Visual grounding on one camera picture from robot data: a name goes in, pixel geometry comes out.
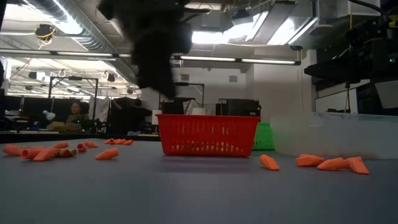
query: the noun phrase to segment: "cable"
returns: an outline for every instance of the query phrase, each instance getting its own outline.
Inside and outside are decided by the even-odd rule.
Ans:
[[[367,3],[367,2],[362,2],[362,1],[359,1],[359,0],[348,0],[348,1],[350,1],[350,2],[352,2],[352,3],[355,3],[355,4],[359,4],[359,5],[361,5],[361,6],[365,6],[365,7],[374,9],[374,10],[376,10],[377,12],[380,12],[381,16],[383,17],[383,19],[384,19],[385,21],[388,21],[388,15],[387,15],[387,13],[386,13],[384,10],[382,10],[381,8],[379,8],[379,7],[377,7],[377,6],[373,5],[373,4],[370,4],[370,3]]]

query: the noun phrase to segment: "table surface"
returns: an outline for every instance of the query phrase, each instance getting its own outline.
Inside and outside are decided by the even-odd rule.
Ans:
[[[365,161],[371,175],[249,158],[169,157],[160,142],[110,146],[47,162],[0,156],[0,223],[398,223],[398,160]],[[69,141],[70,146],[84,140]],[[30,142],[21,146],[53,146]]]

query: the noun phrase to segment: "ceiling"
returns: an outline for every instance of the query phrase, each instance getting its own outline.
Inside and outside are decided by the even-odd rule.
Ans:
[[[128,54],[131,51],[131,43],[129,40],[123,37],[123,33],[115,25],[114,21],[108,21],[102,13],[97,10],[97,5],[100,0],[71,0],[80,9],[82,13],[92,22],[94,25],[93,29],[98,29],[103,37],[112,45],[117,53]],[[223,1],[225,8],[230,9],[234,6],[248,6],[255,5],[259,1]],[[206,0],[207,3],[220,3],[215,0]],[[22,0],[13,0],[12,3],[23,3]],[[294,22],[299,21],[302,23],[305,18],[311,14],[310,0],[300,0],[297,6],[290,13],[289,19]],[[0,48],[1,49],[29,49],[29,50],[54,50],[54,51],[74,51],[74,52],[87,52],[87,50],[74,41],[70,37],[64,37],[62,33],[56,35],[50,44],[42,45],[42,42],[38,41],[35,35],[32,33],[39,26],[39,24],[50,24],[50,19],[47,16],[33,10],[25,4],[8,4],[6,9],[6,15],[3,22],[2,33],[25,33],[26,35],[0,35]],[[232,42],[228,44],[193,44],[193,47],[189,53],[192,56],[203,56],[203,57],[239,57],[239,58],[273,58],[283,60],[296,60],[297,53],[290,50],[287,45],[265,45],[263,42]],[[117,86],[116,90],[101,90],[100,95],[112,95],[119,96],[125,95],[128,86],[136,89],[136,86],[131,85],[123,77],[116,74],[116,81],[114,83],[108,83],[102,79],[101,76],[104,72],[114,73],[115,68],[107,62],[98,60],[60,60],[60,59],[44,59],[44,58],[30,58],[26,57],[13,57],[9,58],[12,63],[12,76],[10,89],[13,91],[25,91],[24,86],[18,86],[17,84],[23,83],[35,83],[48,85],[46,80],[32,80],[29,79],[28,74],[30,71],[45,71],[47,75],[56,75],[60,71],[64,71],[69,75],[76,75],[82,77],[99,78],[100,86]],[[200,61],[184,61],[183,67],[197,67],[197,68],[236,68],[241,69],[244,73],[246,72],[251,64],[243,63],[222,63],[222,62],[200,62]],[[65,81],[69,85],[80,85],[73,81]],[[61,84],[60,88],[55,89],[56,94],[67,94],[65,88]],[[37,92],[45,93],[48,91],[47,86],[34,87]],[[85,91],[93,93],[93,90],[87,89]]]

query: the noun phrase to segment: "ceiling pipe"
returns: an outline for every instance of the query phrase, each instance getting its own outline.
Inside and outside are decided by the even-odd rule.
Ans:
[[[62,32],[79,37],[72,37],[89,52],[112,52],[116,49],[90,21],[80,8],[70,0],[23,0],[36,11],[46,15]],[[135,72],[131,65],[121,58],[105,62],[114,67],[128,82],[135,82]]]

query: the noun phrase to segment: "transparent bin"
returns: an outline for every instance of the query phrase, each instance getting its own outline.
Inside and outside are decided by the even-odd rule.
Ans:
[[[398,117],[310,113],[271,118],[275,151],[299,156],[398,159]]]

